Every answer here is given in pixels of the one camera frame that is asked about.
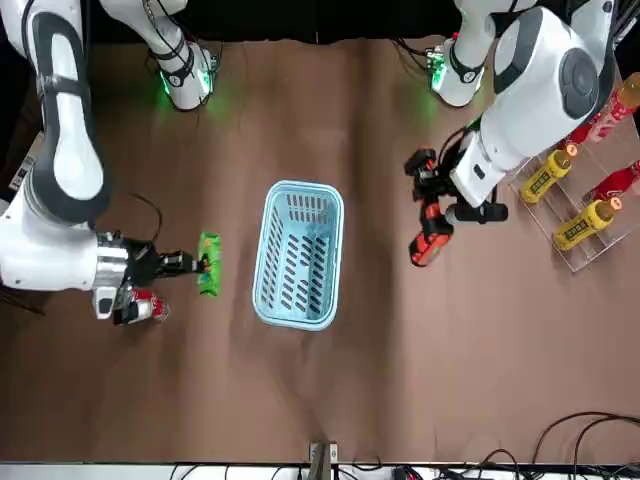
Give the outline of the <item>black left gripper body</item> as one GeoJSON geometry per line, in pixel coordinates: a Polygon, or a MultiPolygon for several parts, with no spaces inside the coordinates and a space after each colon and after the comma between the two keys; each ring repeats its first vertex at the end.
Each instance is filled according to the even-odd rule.
{"type": "Polygon", "coordinates": [[[433,195],[435,203],[441,205],[444,198],[452,198],[455,203],[460,202],[463,197],[450,177],[451,169],[445,166],[436,166],[433,174],[433,195]]]}

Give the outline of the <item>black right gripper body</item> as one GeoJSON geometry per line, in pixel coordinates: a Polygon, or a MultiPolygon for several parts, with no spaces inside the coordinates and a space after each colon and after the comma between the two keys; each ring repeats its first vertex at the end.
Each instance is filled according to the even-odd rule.
{"type": "Polygon", "coordinates": [[[124,284],[151,285],[162,277],[160,255],[153,242],[125,238],[122,246],[128,253],[124,284]]]}

